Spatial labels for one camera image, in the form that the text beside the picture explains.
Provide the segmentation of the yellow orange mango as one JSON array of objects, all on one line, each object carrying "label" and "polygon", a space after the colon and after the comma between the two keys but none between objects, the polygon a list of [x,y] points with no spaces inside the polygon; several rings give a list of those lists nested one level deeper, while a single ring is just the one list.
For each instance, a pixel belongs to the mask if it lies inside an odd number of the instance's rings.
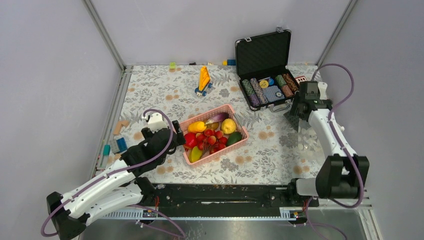
[{"label": "yellow orange mango", "polygon": [[205,122],[203,121],[195,121],[191,124],[189,124],[187,131],[189,133],[202,133],[207,128]]}]

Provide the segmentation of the red lychee bunch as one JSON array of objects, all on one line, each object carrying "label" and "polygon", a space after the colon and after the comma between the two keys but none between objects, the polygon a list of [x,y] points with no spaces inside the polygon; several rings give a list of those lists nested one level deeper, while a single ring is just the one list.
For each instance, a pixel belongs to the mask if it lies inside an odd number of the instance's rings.
[{"label": "red lychee bunch", "polygon": [[225,149],[228,138],[221,130],[206,128],[205,131],[196,133],[197,147],[203,154],[213,154]]}]

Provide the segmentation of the purple eggplant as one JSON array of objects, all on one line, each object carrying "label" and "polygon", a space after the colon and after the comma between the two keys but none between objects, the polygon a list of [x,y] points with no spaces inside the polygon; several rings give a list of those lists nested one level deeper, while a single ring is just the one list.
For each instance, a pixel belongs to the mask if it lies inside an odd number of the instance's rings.
[{"label": "purple eggplant", "polygon": [[222,121],[224,121],[224,120],[226,120],[228,118],[229,118],[229,114],[228,113],[226,113],[226,112],[220,112],[220,113],[217,113],[217,114],[211,116],[205,122],[205,124],[206,125],[209,125],[209,124],[213,124],[213,123],[219,123],[219,122],[222,122]]}]

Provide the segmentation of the yellow lemon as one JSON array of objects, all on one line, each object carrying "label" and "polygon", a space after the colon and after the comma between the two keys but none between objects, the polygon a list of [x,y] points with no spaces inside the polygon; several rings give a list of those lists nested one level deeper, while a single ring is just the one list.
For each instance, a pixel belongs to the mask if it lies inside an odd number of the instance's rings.
[{"label": "yellow lemon", "polygon": [[225,119],[220,126],[220,130],[225,134],[225,135],[230,135],[232,133],[234,133],[237,129],[237,125],[236,122],[234,120],[232,120],[231,118],[227,118]]}]

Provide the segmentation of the clear zip top bag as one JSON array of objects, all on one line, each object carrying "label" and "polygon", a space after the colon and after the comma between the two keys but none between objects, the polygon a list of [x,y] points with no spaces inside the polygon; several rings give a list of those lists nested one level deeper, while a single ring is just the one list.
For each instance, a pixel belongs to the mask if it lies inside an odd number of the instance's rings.
[{"label": "clear zip top bag", "polygon": [[325,160],[325,154],[315,130],[305,120],[298,121],[297,153],[301,160],[318,165]]}]

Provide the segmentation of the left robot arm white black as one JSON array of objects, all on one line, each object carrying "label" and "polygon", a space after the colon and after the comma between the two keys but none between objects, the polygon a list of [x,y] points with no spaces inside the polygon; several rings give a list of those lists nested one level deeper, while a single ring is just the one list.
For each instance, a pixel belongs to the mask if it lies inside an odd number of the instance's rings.
[{"label": "left robot arm white black", "polygon": [[186,143],[178,121],[152,131],[142,129],[145,139],[129,147],[110,167],[82,186],[64,194],[52,192],[46,198],[49,219],[61,240],[78,237],[91,223],[123,207],[148,206],[158,197],[147,177],[168,155]]}]

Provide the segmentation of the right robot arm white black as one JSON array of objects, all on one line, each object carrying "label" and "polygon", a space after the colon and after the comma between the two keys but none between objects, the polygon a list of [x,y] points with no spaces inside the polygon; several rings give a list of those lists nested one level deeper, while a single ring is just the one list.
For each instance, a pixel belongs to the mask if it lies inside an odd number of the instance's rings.
[{"label": "right robot arm white black", "polygon": [[315,178],[292,180],[287,201],[301,205],[308,197],[358,199],[364,194],[370,162],[348,144],[332,114],[332,102],[321,99],[319,83],[304,81],[293,99],[290,115],[309,123],[321,144],[325,161]]}]

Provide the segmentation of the red apple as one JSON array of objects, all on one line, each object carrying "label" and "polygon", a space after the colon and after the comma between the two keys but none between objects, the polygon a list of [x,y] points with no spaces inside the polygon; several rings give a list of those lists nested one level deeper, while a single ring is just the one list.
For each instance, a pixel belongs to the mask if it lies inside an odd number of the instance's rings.
[{"label": "red apple", "polygon": [[186,149],[193,149],[194,147],[198,145],[196,134],[193,132],[188,132],[187,134],[185,134],[184,139],[185,139],[184,147]]}]

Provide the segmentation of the grey building baseplate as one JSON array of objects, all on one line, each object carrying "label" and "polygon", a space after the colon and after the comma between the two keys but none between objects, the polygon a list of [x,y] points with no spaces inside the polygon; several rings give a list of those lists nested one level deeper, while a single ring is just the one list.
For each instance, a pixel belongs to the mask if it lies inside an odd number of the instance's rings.
[{"label": "grey building baseplate", "polygon": [[291,115],[289,111],[284,113],[283,116],[288,121],[290,126],[297,132],[299,130],[300,118],[298,116]]}]

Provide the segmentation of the yellow green mango slice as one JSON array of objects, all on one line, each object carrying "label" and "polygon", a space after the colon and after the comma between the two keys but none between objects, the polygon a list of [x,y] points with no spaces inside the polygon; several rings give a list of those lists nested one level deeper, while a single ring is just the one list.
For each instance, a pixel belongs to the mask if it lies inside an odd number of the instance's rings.
[{"label": "yellow green mango slice", "polygon": [[190,163],[195,163],[201,159],[203,155],[203,150],[195,146],[188,155],[188,160]]}]

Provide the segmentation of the pink plastic basket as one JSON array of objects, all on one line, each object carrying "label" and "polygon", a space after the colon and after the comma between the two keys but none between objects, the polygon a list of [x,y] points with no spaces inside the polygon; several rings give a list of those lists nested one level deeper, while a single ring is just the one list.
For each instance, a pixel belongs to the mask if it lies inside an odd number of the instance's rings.
[{"label": "pink plastic basket", "polygon": [[229,104],[209,110],[180,124],[184,138],[183,154],[187,164],[197,167],[243,146],[247,129]]}]

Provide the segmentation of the brown potato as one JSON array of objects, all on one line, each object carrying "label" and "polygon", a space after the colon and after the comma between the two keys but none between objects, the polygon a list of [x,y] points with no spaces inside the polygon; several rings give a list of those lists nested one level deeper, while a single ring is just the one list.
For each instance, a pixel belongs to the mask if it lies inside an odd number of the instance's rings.
[{"label": "brown potato", "polygon": [[212,129],[212,130],[216,130],[216,129],[218,129],[219,128],[219,126],[220,126],[220,123],[219,122],[213,122],[213,123],[209,123],[209,124],[207,124],[206,125],[206,128],[207,129]]}]

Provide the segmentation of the blue grey bricks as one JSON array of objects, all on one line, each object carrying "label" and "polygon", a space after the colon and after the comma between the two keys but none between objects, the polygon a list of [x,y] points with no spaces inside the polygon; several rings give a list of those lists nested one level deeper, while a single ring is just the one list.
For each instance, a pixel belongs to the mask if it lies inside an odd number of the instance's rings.
[{"label": "blue grey bricks", "polygon": [[111,139],[109,141],[110,150],[113,154],[119,154],[122,152],[125,152],[128,149],[126,140],[124,137],[118,138],[118,139]]}]

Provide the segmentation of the tan wooden block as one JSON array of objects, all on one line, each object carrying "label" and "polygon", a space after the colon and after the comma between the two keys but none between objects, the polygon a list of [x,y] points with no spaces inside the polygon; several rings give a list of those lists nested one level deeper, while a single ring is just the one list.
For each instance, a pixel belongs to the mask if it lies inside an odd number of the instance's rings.
[{"label": "tan wooden block", "polygon": [[130,125],[128,120],[120,120],[116,123],[112,134],[118,136],[121,133],[122,128],[127,128]]}]

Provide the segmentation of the black poker chip case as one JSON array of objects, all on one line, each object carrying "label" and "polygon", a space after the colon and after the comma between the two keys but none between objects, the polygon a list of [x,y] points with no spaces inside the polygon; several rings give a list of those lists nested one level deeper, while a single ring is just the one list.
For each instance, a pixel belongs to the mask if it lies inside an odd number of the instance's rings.
[{"label": "black poker chip case", "polygon": [[300,84],[288,69],[292,32],[276,31],[235,41],[236,74],[252,111],[290,108]]}]

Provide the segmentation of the green avocado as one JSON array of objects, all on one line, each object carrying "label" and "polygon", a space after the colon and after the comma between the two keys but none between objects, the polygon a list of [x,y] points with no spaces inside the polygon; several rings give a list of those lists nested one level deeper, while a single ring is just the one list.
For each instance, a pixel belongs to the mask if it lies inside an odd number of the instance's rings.
[{"label": "green avocado", "polygon": [[235,131],[233,133],[231,133],[228,136],[227,142],[226,142],[226,146],[229,147],[235,143],[238,143],[239,141],[241,141],[243,139],[243,136],[240,132]]}]

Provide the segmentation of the teal small brick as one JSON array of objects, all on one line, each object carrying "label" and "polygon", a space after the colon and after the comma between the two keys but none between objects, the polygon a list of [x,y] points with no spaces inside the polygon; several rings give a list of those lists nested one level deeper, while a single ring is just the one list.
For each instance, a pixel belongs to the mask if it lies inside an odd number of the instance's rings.
[{"label": "teal small brick", "polygon": [[110,151],[111,151],[111,146],[109,144],[105,144],[103,146],[102,155],[108,156],[110,154]]}]

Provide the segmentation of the blue yellow brick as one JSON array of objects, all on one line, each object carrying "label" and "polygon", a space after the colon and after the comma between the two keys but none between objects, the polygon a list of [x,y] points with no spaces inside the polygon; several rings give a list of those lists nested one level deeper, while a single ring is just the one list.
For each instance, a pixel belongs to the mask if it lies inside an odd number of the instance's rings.
[{"label": "blue yellow brick", "polygon": [[227,59],[227,60],[224,60],[223,62],[222,62],[222,65],[223,66],[235,66],[237,63],[236,63],[236,60],[235,59]]}]

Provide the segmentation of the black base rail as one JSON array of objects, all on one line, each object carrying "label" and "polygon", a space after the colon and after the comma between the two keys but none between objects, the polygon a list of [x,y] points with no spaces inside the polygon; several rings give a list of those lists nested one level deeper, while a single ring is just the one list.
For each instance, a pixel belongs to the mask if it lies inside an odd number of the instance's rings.
[{"label": "black base rail", "polygon": [[318,207],[317,200],[297,194],[294,182],[284,185],[159,184],[138,177],[141,206],[157,207],[168,217],[279,217],[281,210]]}]

